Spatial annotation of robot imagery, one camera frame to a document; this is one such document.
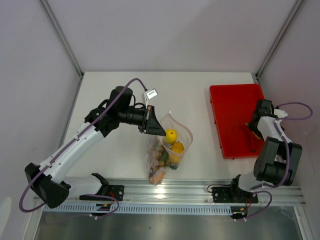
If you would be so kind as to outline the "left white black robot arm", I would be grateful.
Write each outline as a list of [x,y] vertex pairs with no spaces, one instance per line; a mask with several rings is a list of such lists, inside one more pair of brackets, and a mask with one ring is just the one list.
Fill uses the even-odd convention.
[[67,173],[90,148],[120,124],[135,125],[143,134],[166,135],[156,118],[154,106],[137,108],[130,104],[132,97],[133,91],[130,88],[117,86],[111,91],[109,99],[89,112],[68,143],[39,165],[30,163],[25,167],[30,188],[45,205],[53,209],[68,198],[96,201],[109,195],[109,182],[100,174],[67,177]]

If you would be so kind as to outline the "toy ham slice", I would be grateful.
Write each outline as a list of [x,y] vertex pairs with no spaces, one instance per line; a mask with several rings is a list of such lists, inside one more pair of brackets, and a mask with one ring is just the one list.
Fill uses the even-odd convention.
[[149,175],[148,182],[151,185],[158,185],[158,184],[161,183],[161,181],[164,178],[165,174],[166,174],[165,170],[159,169],[158,171],[153,172],[153,173],[151,173]]

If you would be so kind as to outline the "clear pink zip top bag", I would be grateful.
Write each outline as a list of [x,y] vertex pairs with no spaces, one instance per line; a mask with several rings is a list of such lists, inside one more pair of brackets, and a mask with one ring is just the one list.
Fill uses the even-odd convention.
[[170,111],[160,120],[160,125],[166,135],[151,137],[146,148],[146,172],[151,185],[159,185],[167,172],[177,170],[193,143],[190,129]]

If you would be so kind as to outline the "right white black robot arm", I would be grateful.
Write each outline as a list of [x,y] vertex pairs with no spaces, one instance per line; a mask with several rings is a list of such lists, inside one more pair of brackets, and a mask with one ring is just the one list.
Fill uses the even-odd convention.
[[281,127],[281,121],[287,116],[284,110],[274,108],[270,100],[257,101],[247,127],[264,144],[253,170],[232,179],[228,189],[228,196],[232,201],[239,202],[249,196],[251,191],[262,187],[292,185],[303,148],[292,142]]

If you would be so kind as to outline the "small yellow toy mango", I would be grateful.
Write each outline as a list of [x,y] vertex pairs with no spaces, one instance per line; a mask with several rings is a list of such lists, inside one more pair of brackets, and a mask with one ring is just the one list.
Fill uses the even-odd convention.
[[172,144],[171,150],[174,153],[181,155],[185,151],[185,147],[181,142],[178,141]]

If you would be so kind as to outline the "longan bunch with leaves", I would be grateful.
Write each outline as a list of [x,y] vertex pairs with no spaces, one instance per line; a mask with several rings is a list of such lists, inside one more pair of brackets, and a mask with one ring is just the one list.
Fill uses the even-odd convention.
[[172,145],[167,150],[162,144],[152,147],[147,151],[150,173],[158,170],[176,170],[182,160],[182,154],[177,154],[171,150]]

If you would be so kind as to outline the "yellow toy pepper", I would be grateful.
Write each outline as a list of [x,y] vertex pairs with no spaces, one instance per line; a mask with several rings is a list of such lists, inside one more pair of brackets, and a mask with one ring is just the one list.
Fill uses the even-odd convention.
[[174,129],[166,129],[165,130],[165,137],[163,138],[163,141],[168,144],[172,145],[174,144],[178,139],[178,134]]

